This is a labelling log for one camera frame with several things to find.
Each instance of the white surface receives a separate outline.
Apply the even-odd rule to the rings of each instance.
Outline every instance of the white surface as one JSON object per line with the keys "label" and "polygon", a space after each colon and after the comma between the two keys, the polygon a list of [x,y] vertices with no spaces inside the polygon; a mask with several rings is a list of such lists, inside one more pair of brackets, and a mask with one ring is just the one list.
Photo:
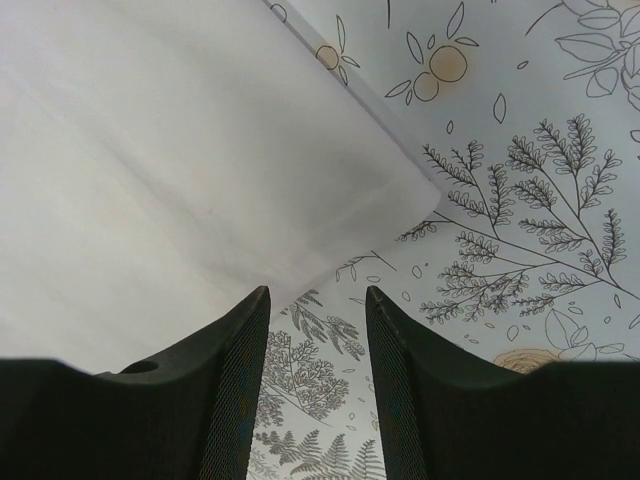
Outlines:
{"label": "white surface", "polygon": [[437,203],[261,2],[0,10],[3,355],[116,371]]}
{"label": "white surface", "polygon": [[[472,217],[468,210],[456,205],[454,199],[446,198],[437,208],[446,218],[433,214],[429,218],[433,223],[423,224],[415,235],[404,237],[405,241],[398,241],[391,248],[376,250],[379,257],[370,254],[354,259],[357,263],[353,265],[353,276],[351,266],[346,265],[339,270],[339,280],[333,278],[318,285],[319,293],[312,297],[321,305],[304,298],[292,301],[289,313],[272,321],[273,340],[265,364],[255,433],[259,438],[266,433],[269,440],[275,438],[272,431],[280,439],[291,432],[294,441],[288,437],[287,444],[295,446],[280,450],[279,454],[273,444],[254,441],[248,478],[304,480],[330,478],[333,474],[361,480],[363,475],[357,466],[363,465],[365,459],[370,467],[379,466],[376,462],[381,461],[382,448],[368,351],[352,356],[350,352],[356,352],[356,348],[342,337],[336,346],[330,338],[323,343],[321,337],[311,332],[313,347],[317,349],[314,360],[330,362],[327,370],[331,380],[336,384],[340,382],[340,391],[330,402],[323,403],[322,409],[317,408],[317,397],[308,399],[296,391],[302,382],[296,382],[294,375],[305,371],[299,363],[290,362],[293,388],[286,389],[288,375],[284,380],[276,376],[282,362],[279,356],[282,348],[276,340],[286,335],[292,346],[310,341],[305,336],[303,323],[309,326],[318,321],[325,334],[332,329],[345,331],[346,328],[336,326],[335,319],[339,317],[352,325],[349,331],[359,334],[355,335],[355,341],[368,350],[362,305],[368,285],[379,286],[417,321],[466,350],[519,371],[559,358],[640,359],[640,228],[637,222],[640,203],[640,72],[637,65],[640,63],[636,61],[640,58],[637,46],[640,44],[640,15],[637,15],[640,1],[567,0],[566,4],[575,11],[559,5],[526,36],[531,25],[557,5],[558,0],[467,0],[463,2],[463,17],[455,14],[459,12],[460,0],[391,0],[391,28],[387,28],[386,1],[277,1],[281,7],[274,7],[274,12],[281,13],[282,9],[287,12],[283,28],[288,26],[297,31],[314,53],[324,45],[341,50],[336,19],[340,16],[344,25],[342,37],[346,38],[344,55],[359,65],[358,68],[341,59],[348,87],[401,138],[405,149],[418,158],[418,165],[441,189],[443,196],[448,197],[451,192],[455,199],[456,195],[467,194],[465,198],[478,203],[483,201],[482,195],[488,206],[495,206],[491,202],[491,198],[496,197],[492,192],[495,187],[490,183],[488,168],[502,164],[506,187],[511,189],[535,177],[548,184],[552,179],[555,186],[549,188],[555,201],[551,213],[546,208],[534,208],[538,206],[536,203],[527,203],[515,191],[510,191],[508,199],[515,204],[505,208],[512,215],[501,215],[503,221],[493,225],[494,230],[486,215]],[[448,30],[456,30],[451,38],[447,36]],[[424,63],[412,55],[407,32],[419,43]],[[434,40],[429,48],[432,35]],[[478,46],[471,46],[469,40]],[[422,73],[431,71],[429,60],[442,46],[458,48],[468,61],[468,69],[459,81],[441,84],[440,93],[429,102],[416,99],[414,94],[407,105],[409,87],[402,95],[385,97],[401,82],[412,83]],[[581,69],[587,69],[582,72],[584,75],[564,79]],[[636,75],[629,78],[627,69]],[[595,71],[600,73],[594,79]],[[339,69],[333,72],[339,78]],[[501,102],[496,105],[500,94],[504,105]],[[502,123],[494,116],[494,105]],[[574,139],[569,136],[567,121],[581,114],[584,114],[583,122],[589,122],[586,128],[591,129],[587,137],[594,137],[581,143],[590,143],[596,150],[585,155],[593,157],[593,162],[580,168],[574,181],[566,168],[561,170],[563,159],[543,148],[549,142],[539,140],[537,137],[541,134],[534,129],[545,118],[553,123],[559,140],[571,146],[570,157],[575,159]],[[509,147],[513,146],[514,136],[526,137],[527,143],[533,142],[540,149],[545,159],[544,173],[527,172],[512,168],[515,164],[507,164],[511,160]],[[484,158],[479,160],[481,166],[473,170],[477,187],[456,182],[424,154],[424,145],[429,144],[465,173],[451,149],[468,158],[466,148],[474,140],[484,145]],[[616,178],[607,177],[609,181],[599,185],[608,187],[596,196],[599,204],[584,208],[584,199],[580,197],[579,221],[571,211],[578,207],[576,184],[579,193],[583,187],[590,188],[588,179],[595,175],[596,166],[601,168],[605,164],[609,149],[614,152],[613,158],[621,162],[615,162],[616,166],[607,170]],[[591,251],[592,260],[597,259],[602,267],[601,256],[607,256],[605,247],[611,246],[607,238],[611,235],[604,225],[605,214],[610,209],[617,214],[615,222],[620,220],[616,227],[618,233],[624,235],[618,236],[617,248],[625,251],[618,250],[610,274],[602,271],[594,276],[585,270],[585,257],[580,253]],[[530,232],[530,227],[521,226],[527,219],[551,222],[573,238],[586,236],[588,232],[593,241],[586,238],[567,245],[571,249],[559,246],[549,249],[550,245],[541,240],[553,243],[553,231]],[[560,228],[561,222],[573,233]],[[499,258],[468,255],[470,250],[482,250],[463,241],[462,235],[469,238],[469,233],[473,233],[476,242],[480,237],[483,244],[490,242]],[[456,278],[452,275],[456,265],[464,265],[467,270],[473,268],[473,271],[465,274],[458,270],[461,275]],[[520,273],[527,277],[520,285],[521,291],[515,285],[521,279]],[[471,282],[478,288],[460,288]],[[553,304],[543,305],[535,314],[530,311],[533,302],[517,303],[543,295]],[[450,309],[456,307],[456,316],[436,318],[433,306],[447,301],[451,302]],[[478,304],[482,315],[476,311]],[[305,437],[307,441],[300,446]],[[314,458],[316,447],[319,453]],[[384,478],[384,474],[369,470],[365,478],[377,480]]]}

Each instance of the black plastic part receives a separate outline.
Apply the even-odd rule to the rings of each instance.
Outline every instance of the black plastic part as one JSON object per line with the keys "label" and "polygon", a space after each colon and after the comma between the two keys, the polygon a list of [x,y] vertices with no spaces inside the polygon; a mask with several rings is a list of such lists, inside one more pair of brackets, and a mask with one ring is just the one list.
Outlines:
{"label": "black plastic part", "polygon": [[520,375],[471,355],[370,287],[367,334],[389,480],[640,476],[640,365]]}
{"label": "black plastic part", "polygon": [[120,374],[0,361],[0,478],[245,478],[269,314],[258,288]]}

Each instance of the floral pattern paper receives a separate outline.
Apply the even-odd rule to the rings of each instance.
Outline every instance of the floral pattern paper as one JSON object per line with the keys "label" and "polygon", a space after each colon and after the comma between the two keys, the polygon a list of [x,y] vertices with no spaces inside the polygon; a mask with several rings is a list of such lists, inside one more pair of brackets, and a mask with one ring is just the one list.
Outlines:
{"label": "floral pattern paper", "polygon": [[272,319],[248,478],[385,478],[369,285],[521,373],[640,359],[639,1],[270,5],[445,199]]}

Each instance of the yellow circle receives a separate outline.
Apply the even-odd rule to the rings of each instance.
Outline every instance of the yellow circle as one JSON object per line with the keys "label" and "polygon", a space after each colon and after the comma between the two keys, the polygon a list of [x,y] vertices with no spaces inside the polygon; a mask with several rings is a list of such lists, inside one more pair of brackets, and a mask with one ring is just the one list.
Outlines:
{"label": "yellow circle", "polygon": [[457,82],[467,72],[467,59],[456,47],[438,48],[429,59],[431,73],[443,82]]}
{"label": "yellow circle", "polygon": [[320,60],[325,67],[327,67],[327,70],[335,70],[340,62],[338,52],[336,52],[335,48],[329,45],[323,45],[320,47],[316,52],[316,58]]}
{"label": "yellow circle", "polygon": [[436,98],[440,91],[440,82],[429,72],[422,72],[413,81],[413,93],[418,100],[429,102]]}

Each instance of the small hole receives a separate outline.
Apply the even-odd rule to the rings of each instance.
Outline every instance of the small hole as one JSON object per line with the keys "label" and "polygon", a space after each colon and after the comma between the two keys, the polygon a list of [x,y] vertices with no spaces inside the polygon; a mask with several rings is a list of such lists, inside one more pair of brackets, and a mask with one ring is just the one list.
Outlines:
{"label": "small hole", "polygon": [[146,372],[152,372],[157,368],[158,368],[158,364],[156,362],[152,362],[150,360],[141,360],[139,362],[129,365],[120,373],[146,373]]}

